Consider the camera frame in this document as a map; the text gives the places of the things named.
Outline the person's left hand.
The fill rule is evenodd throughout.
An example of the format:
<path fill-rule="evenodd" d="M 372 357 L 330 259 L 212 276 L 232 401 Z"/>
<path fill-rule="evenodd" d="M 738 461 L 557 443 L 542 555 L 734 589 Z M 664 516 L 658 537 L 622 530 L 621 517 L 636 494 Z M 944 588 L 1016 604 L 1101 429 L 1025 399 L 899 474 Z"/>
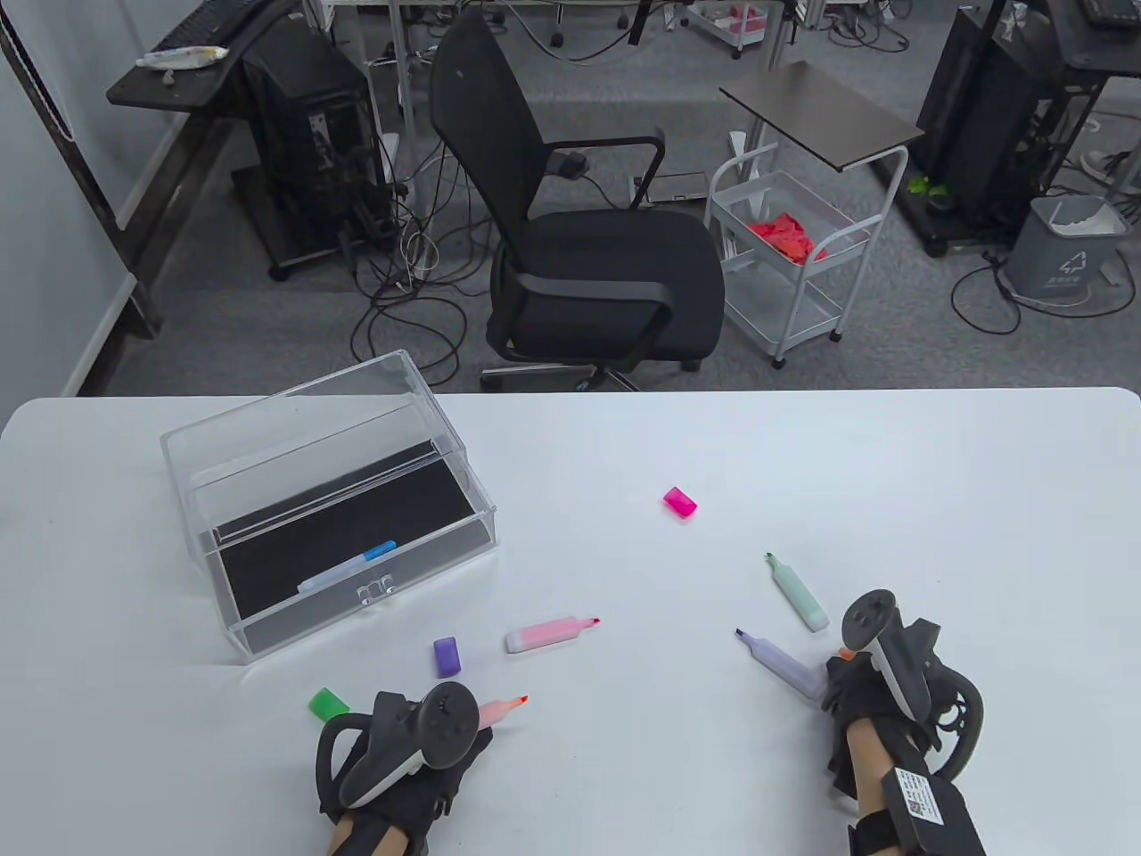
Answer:
<path fill-rule="evenodd" d="M 380 853 L 395 847 L 394 833 L 404 838 L 400 853 L 424 853 L 492 737 L 472 691 L 455 681 L 416 702 L 380 692 L 372 712 L 331 717 L 317 743 L 316 791 L 338 827 L 332 853 Z"/>

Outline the person's right hand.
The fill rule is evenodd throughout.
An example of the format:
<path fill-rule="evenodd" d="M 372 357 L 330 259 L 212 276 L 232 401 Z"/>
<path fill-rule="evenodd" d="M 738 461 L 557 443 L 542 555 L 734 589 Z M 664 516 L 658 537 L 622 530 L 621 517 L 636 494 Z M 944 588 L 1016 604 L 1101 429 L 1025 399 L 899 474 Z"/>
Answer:
<path fill-rule="evenodd" d="M 845 645 L 856 655 L 827 664 L 823 709 L 834 724 L 845 729 L 858 719 L 880 719 L 901 726 L 904 737 L 921 754 L 939 749 L 926 655 L 915 632 L 892 619 L 877 633 L 864 633 Z"/>

